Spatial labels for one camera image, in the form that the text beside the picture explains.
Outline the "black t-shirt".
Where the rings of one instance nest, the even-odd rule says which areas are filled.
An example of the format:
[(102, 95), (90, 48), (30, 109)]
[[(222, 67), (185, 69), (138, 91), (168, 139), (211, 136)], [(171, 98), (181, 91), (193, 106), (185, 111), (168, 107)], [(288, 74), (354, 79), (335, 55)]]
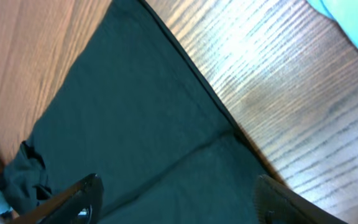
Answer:
[(91, 173), (101, 223), (257, 222), (264, 167), (142, 1), (112, 2), (0, 189), (25, 214)]

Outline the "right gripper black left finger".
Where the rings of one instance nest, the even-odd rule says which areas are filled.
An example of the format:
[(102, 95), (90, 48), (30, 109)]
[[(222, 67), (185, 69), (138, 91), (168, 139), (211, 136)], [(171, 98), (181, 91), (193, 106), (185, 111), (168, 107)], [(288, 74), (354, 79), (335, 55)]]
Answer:
[(100, 176), (90, 174), (33, 211), (21, 215), (11, 222), (13, 224), (95, 224), (99, 221), (103, 192), (104, 188)]

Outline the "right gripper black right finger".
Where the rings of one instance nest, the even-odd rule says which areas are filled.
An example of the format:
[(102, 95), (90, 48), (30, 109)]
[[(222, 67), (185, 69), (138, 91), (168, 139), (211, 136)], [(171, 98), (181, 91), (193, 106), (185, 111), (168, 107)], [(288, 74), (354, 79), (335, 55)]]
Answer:
[(346, 224), (267, 175), (257, 178), (254, 207), (260, 224)]

